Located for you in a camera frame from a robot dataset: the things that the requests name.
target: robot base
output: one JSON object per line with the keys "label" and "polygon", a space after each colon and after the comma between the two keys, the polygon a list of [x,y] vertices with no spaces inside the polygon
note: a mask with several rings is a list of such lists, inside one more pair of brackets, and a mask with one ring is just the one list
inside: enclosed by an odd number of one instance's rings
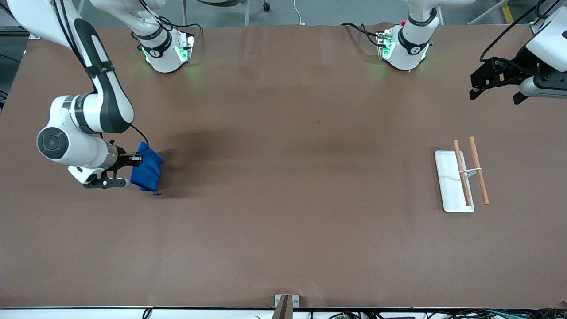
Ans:
{"label": "robot base", "polygon": [[409,54],[406,48],[400,45],[398,34],[402,26],[397,25],[392,29],[385,30],[376,35],[377,43],[384,44],[386,47],[378,47],[378,56],[386,60],[394,68],[399,70],[411,70],[417,67],[425,59],[429,44],[418,54]]}
{"label": "robot base", "polygon": [[159,56],[159,52],[142,47],[142,52],[154,70],[160,73],[170,73],[177,70],[184,63],[191,63],[194,37],[185,32],[172,29],[170,46]]}

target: gray floor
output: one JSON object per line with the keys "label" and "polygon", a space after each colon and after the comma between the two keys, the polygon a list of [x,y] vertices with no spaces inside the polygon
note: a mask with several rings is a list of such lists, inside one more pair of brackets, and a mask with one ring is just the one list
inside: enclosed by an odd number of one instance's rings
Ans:
{"label": "gray floor", "polygon": [[[250,25],[298,24],[293,0],[269,0],[271,10],[264,12],[263,0],[251,0]],[[445,24],[466,24],[485,10],[497,3],[497,0],[477,0],[467,7],[443,8]],[[510,0],[509,6],[513,17],[520,16],[529,9],[535,0]],[[408,15],[408,8],[402,0],[296,0],[302,20],[308,26],[336,26],[343,22],[368,25],[379,22],[398,23]],[[181,0],[169,0],[158,10],[158,14],[168,17],[172,22],[181,24]],[[194,0],[187,0],[187,16],[190,23],[199,23],[205,28],[244,26],[244,6],[212,7]],[[115,17],[102,12],[89,0],[85,0],[81,15],[95,28],[125,27]],[[494,10],[479,23],[506,23],[502,10]],[[0,9],[0,26],[13,24],[13,20]],[[0,54],[20,60],[26,47],[27,39],[21,37],[0,36]],[[0,90],[9,92],[18,70],[18,63],[0,57]]]}

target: green light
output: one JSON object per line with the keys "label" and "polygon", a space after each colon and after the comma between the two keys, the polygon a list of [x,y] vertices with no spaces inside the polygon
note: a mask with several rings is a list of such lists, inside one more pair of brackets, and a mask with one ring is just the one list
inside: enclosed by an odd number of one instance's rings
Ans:
{"label": "green light", "polygon": [[392,56],[392,51],[394,49],[394,42],[390,42],[386,48],[384,48],[384,53],[382,57],[388,60]]}
{"label": "green light", "polygon": [[427,49],[429,49],[429,44],[424,49],[424,54],[421,56],[421,59],[425,59],[425,55],[427,54]]}
{"label": "green light", "polygon": [[177,50],[177,55],[179,56],[179,60],[181,62],[187,61],[187,50],[178,47],[175,47],[175,49]]}
{"label": "green light", "polygon": [[150,59],[147,57],[146,50],[144,50],[143,47],[142,47],[142,52],[143,52],[143,55],[146,57],[146,62],[150,63]]}

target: black band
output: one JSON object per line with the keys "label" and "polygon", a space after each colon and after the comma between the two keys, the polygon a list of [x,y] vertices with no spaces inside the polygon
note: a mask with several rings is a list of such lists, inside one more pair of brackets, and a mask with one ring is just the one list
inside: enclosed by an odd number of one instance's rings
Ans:
{"label": "black band", "polygon": [[[99,35],[92,25],[83,19],[75,20],[75,29],[79,40],[83,44],[85,53],[88,56],[88,60],[91,61],[93,65],[104,65],[101,56],[108,57],[108,53],[104,49],[102,41],[100,41]],[[118,108],[118,101],[116,99],[116,93],[114,92],[111,80],[108,77],[108,73],[102,73],[98,76],[98,81],[100,83],[100,90],[103,96],[102,105],[100,106],[100,127],[102,132],[105,133],[122,133],[130,127],[130,123],[125,121]]]}
{"label": "black band", "polygon": [[76,95],[69,95],[65,98],[65,100],[63,101],[63,108],[66,108],[67,110],[71,110],[71,102],[73,101],[73,99],[75,98]]}
{"label": "black band", "polygon": [[408,51],[409,55],[414,56],[414,55],[420,54],[420,52],[423,49],[425,49],[425,47],[427,47],[429,40],[427,40],[427,42],[422,43],[422,44],[411,43],[406,38],[404,38],[404,33],[402,32],[403,30],[404,30],[404,28],[402,27],[400,29],[400,32],[398,32],[398,34],[397,34],[397,37],[400,40],[401,46],[404,47]]}
{"label": "black band", "polygon": [[162,27],[158,27],[158,29],[155,30],[155,32],[152,33],[151,35],[137,35],[136,33],[134,33],[134,35],[138,38],[138,40],[151,40],[157,38],[160,35],[160,33],[162,33],[162,30],[163,30]]}
{"label": "black band", "polygon": [[75,101],[75,118],[77,119],[77,124],[79,124],[79,129],[87,134],[95,134],[90,127],[88,127],[87,120],[84,118],[83,112],[83,105],[84,99],[88,96],[88,94],[81,94],[77,97]]}
{"label": "black band", "polygon": [[155,48],[150,48],[146,46],[142,46],[142,47],[144,51],[146,51],[146,53],[149,54],[151,57],[160,58],[163,56],[163,52],[169,49],[170,46],[171,46],[171,33],[168,32],[167,39],[157,47]]}
{"label": "black band", "polygon": [[431,12],[429,12],[429,19],[427,19],[426,21],[416,21],[414,19],[412,19],[411,16],[408,15],[408,22],[413,24],[414,26],[418,26],[418,27],[424,27],[427,26],[429,23],[431,23],[433,21],[433,19],[435,19],[435,17],[437,16],[437,9],[433,8],[431,9]]}
{"label": "black band", "polygon": [[84,69],[87,75],[91,78],[95,78],[101,74],[114,70],[116,69],[114,68],[114,64],[112,64],[112,61],[100,62]]}

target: metal bracket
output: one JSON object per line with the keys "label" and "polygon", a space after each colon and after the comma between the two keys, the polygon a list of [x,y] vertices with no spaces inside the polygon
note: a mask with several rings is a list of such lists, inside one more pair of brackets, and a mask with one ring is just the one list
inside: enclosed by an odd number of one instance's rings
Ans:
{"label": "metal bracket", "polygon": [[299,295],[292,295],[290,293],[279,293],[277,295],[274,295],[274,308],[278,306],[281,297],[285,295],[291,296],[291,300],[293,302],[293,308],[299,308]]}

